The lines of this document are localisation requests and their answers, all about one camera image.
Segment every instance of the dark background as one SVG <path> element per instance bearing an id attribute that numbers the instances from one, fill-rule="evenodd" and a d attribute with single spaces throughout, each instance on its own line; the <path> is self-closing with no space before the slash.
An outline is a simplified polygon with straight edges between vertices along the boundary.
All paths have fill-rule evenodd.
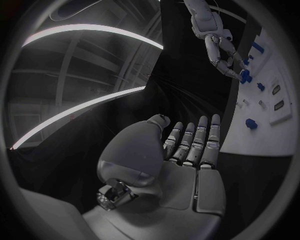
<path id="1" fill-rule="evenodd" d="M 2 30 L 11 31 L 31 2 L 2 2 Z M 218 4 L 251 23 L 245 30 L 243 23 L 220 13 L 224 28 L 229 28 L 233 35 L 234 45 L 239 46 L 241 53 L 247 54 L 249 42 L 258 34 L 259 26 L 234 2 L 218 1 Z M 293 25 L 300 21 L 297 9 L 290 4 L 273 2 L 268 9 L 288 24 L 286 29 L 293 35 Z M 162 0 L 161 17 L 164 50 L 146 89 L 95 107 L 36 148 L 8 150 L 12 169 L 21 187 L 72 203 L 81 213 L 88 211 L 96 204 L 96 192 L 102 186 L 96 175 L 102 150 L 120 130 L 157 113 L 169 116 L 172 121 L 164 132 L 163 140 L 177 121 L 182 121 L 185 126 L 190 121 L 196 124 L 200 116 L 206 115 L 210 121 L 215 113 L 221 116 L 221 138 L 224 140 L 238 84 L 222 76 L 209 63 L 205 45 L 192 32 L 190 14 L 184 4 Z M 277 192 L 290 160 L 290 157 L 219 154 L 217 168 L 226 189 L 227 206 L 215 239 L 229 240 L 255 220 Z M 299 197 L 294 201 L 268 239 L 296 236 L 297 221 L 293 218 L 298 216 Z M 4 204 L 1 204 L 0 212 L 3 229 L 15 237 L 13 232 L 21 226 L 11 218 Z"/>

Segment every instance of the led light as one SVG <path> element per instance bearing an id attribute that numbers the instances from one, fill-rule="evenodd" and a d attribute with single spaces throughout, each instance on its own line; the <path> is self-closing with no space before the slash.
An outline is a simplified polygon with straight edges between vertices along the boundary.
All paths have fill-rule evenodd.
<path id="1" fill-rule="evenodd" d="M 29 139 L 30 137 L 32 137 L 34 134 L 36 134 L 37 132 L 41 131 L 43 128 L 49 126 L 50 124 L 54 123 L 55 121 L 65 117 L 65 116 L 68 116 L 78 110 L 81 110 L 81 109 L 84 109 L 88 106 L 91 106 L 93 104 L 97 104 L 97 103 L 100 103 L 100 102 L 103 102 L 105 100 L 108 100 L 108 99 L 112 99 L 112 98 L 115 98 L 115 97 L 119 97 L 119 96 L 122 96 L 122 95 L 125 95 L 125 94 L 129 94 L 129 93 L 133 93 L 133 92 L 137 92 L 137 91 L 141 91 L 145 88 L 145 86 L 141 86 L 141 87 L 136 87 L 136 88 L 132 88 L 132 89 L 129 89 L 129 90 L 124 90 L 124 91 L 119 91 L 119 92 L 115 92 L 115 93 L 112 93 L 112 94 L 109 94 L 109 95 L 106 95 L 106 96 L 102 96 L 102 97 L 99 97 L 99 98 L 96 98 L 94 100 L 91 100 L 91 101 L 87 101 L 87 102 L 84 102 L 82 104 L 79 104 L 77 106 L 74 106 L 66 111 L 63 111 L 51 118 L 49 118 L 48 120 L 42 122 L 40 125 L 36 126 L 34 129 L 32 129 L 31 131 L 29 131 L 28 133 L 26 133 L 23 137 L 21 137 L 13 146 L 11 149 L 17 149 L 21 144 L 23 144 L 27 139 Z"/>
<path id="2" fill-rule="evenodd" d="M 35 40 L 49 36 L 51 34 L 57 34 L 57 33 L 62 33 L 62 32 L 67 32 L 67 31 L 76 31 L 76 30 L 94 30 L 94 31 L 103 31 L 103 32 L 109 32 L 109 33 L 121 34 L 124 36 L 128 36 L 128 37 L 131 37 L 134 39 L 141 40 L 141 41 L 151 44 L 155 47 L 158 47 L 159 49 L 164 49 L 164 47 L 162 45 L 158 44 L 157 42 L 152 41 L 141 35 L 135 34 L 133 32 L 122 30 L 119 28 L 111 27 L 111 26 L 103 26 L 103 25 L 95 25 L 95 24 L 72 24 L 72 25 L 63 25 L 63 26 L 52 27 L 52 28 L 37 32 L 36 34 L 33 34 L 32 36 L 27 38 L 25 43 L 23 44 L 23 47 Z"/>

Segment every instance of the robotic arm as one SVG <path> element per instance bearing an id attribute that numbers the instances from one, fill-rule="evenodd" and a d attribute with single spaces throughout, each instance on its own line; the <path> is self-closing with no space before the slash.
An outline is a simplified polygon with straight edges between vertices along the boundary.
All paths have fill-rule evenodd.
<path id="1" fill-rule="evenodd" d="M 246 69 L 241 55 L 231 43 L 232 35 L 228 29 L 223 29 L 222 19 L 211 9 L 205 0 L 184 0 L 191 14 L 192 30 L 196 37 L 205 41 L 209 61 L 224 75 L 242 80 L 242 76 L 229 67 L 234 59 L 242 69 Z M 221 60 L 220 48 L 227 52 L 227 61 Z"/>

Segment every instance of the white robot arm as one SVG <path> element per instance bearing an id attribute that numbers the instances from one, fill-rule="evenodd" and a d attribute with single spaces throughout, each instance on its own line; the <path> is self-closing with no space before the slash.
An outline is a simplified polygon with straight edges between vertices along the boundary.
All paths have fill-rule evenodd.
<path id="1" fill-rule="evenodd" d="M 242 80 L 242 76 L 229 69 L 234 59 L 242 69 L 246 69 L 242 57 L 231 43 L 232 35 L 228 29 L 223 29 L 222 19 L 211 9 L 205 0 L 184 0 L 191 14 L 192 30 L 196 37 L 205 41 L 209 61 L 224 75 Z M 227 52 L 229 59 L 221 60 L 220 50 Z"/>

